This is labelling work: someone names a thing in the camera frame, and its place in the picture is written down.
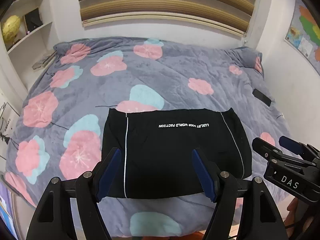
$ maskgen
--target black phone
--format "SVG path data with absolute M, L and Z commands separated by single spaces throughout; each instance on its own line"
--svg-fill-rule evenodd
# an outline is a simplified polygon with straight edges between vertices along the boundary
M 252 94 L 262 102 L 264 102 L 267 106 L 271 105 L 271 99 L 268 98 L 265 94 L 261 93 L 259 90 L 256 88 L 253 90 Z
M 40 14 L 39 14 L 39 8 L 34 9 L 33 11 L 27 13 L 24 16 L 24 19 L 26 21 L 27 30 L 29 32 L 35 30 L 36 28 L 39 28 L 41 25 L 43 25 Z

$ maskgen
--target blue gripper pad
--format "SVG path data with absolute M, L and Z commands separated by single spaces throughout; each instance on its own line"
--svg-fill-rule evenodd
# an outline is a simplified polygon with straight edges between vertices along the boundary
M 285 136 L 281 136 L 279 138 L 279 144 L 282 147 L 286 148 L 287 150 L 293 152 L 294 154 L 297 154 L 297 155 L 303 154 L 303 148 L 302 148 L 301 144 L 294 141 L 294 140 L 291 140 L 290 138 L 287 138 Z
M 120 164 L 121 151 L 117 149 L 99 180 L 99 189 L 96 193 L 98 202 L 100 202 L 104 197 L 107 196 Z
M 196 171 L 205 196 L 215 202 L 217 195 L 214 192 L 214 182 L 195 149 L 192 151 L 191 158 L 193 168 Z

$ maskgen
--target human hand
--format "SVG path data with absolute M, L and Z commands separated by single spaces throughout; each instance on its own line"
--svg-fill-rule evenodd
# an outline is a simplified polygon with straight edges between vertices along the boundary
M 295 216 L 295 213 L 296 213 L 296 210 L 297 210 L 298 201 L 299 200 L 297 198 L 294 198 L 291 201 L 291 203 L 289 204 L 289 206 L 287 207 L 287 211 L 289 211 L 289 214 L 288 214 L 287 218 L 284 221 L 284 225 L 286 227 L 294 224 L 294 216 Z M 312 221 L 313 221 L 313 217 L 310 217 L 310 218 L 308 218 L 306 220 L 306 222 L 304 223 L 303 228 L 302 228 L 303 232 L 305 232 L 308 229 L 308 227 L 311 225 Z M 292 236 L 293 232 L 294 232 L 294 226 L 290 227 L 290 228 L 287 228 L 288 237 Z

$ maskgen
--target window blind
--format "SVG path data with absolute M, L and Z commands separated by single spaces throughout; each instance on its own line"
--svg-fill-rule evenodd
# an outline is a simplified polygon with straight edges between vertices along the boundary
M 256 0 L 79 0 L 84 25 L 124 18 L 170 18 L 246 32 Z

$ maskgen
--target orange object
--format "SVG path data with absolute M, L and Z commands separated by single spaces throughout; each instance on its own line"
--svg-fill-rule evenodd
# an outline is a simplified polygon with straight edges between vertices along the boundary
M 168 237 L 158 237 L 158 236 L 144 236 L 142 240 L 202 240 L 204 234 L 200 232 L 194 232 L 186 236 L 168 236 Z
M 309 10 L 307 8 L 300 5 L 299 10 L 300 10 L 301 16 L 304 16 L 313 25 L 317 25 L 315 19 L 313 18 L 313 16 L 311 15 L 311 13 L 309 12 Z
M 316 53 L 316 60 L 320 61 L 320 47 L 318 47 L 318 49 L 316 49 L 315 53 Z

